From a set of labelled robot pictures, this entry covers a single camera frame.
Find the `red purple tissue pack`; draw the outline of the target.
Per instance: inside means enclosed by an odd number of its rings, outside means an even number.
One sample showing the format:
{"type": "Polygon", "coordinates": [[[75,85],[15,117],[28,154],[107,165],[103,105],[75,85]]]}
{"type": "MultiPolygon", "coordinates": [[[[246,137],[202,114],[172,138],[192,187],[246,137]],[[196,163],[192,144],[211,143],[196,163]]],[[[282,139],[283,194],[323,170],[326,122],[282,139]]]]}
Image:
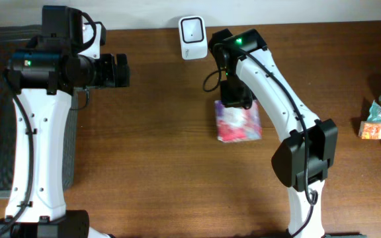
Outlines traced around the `red purple tissue pack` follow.
{"type": "Polygon", "coordinates": [[[253,141],[262,138],[259,107],[254,100],[250,109],[226,108],[220,100],[214,102],[217,139],[224,143],[253,141]]]}

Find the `orange tissue pack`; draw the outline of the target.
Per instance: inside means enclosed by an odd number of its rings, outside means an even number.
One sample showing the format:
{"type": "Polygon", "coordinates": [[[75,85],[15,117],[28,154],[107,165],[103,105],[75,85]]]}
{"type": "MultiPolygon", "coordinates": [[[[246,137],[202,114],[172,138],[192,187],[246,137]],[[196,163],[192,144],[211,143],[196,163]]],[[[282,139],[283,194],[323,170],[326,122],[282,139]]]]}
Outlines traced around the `orange tissue pack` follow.
{"type": "Polygon", "coordinates": [[[361,139],[381,139],[381,122],[360,123],[359,137],[361,139]]]}

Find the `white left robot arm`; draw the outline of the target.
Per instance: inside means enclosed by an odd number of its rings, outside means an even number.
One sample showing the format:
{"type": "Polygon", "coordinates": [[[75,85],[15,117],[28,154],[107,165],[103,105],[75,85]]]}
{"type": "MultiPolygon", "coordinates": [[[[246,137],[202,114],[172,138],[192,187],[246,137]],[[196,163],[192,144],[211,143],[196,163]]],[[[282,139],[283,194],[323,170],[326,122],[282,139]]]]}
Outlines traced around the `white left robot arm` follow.
{"type": "Polygon", "coordinates": [[[17,50],[4,71],[17,117],[15,171],[0,237],[100,237],[85,210],[68,210],[62,185],[64,136],[74,92],[127,87],[125,54],[67,48],[17,50]]]}

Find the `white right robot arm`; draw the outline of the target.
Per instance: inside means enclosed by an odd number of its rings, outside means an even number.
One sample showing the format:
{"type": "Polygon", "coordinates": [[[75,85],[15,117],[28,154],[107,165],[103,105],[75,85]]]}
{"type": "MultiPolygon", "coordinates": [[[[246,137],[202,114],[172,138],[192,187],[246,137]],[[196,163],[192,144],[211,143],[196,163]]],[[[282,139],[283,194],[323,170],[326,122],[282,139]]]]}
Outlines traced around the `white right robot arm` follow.
{"type": "Polygon", "coordinates": [[[280,145],[271,159],[287,188],[290,222],[283,237],[327,237],[321,221],[321,195],[334,164],[338,128],[320,120],[279,71],[267,43],[255,30],[213,33],[208,49],[215,59],[221,102],[250,109],[257,100],[272,121],[280,145]]]}

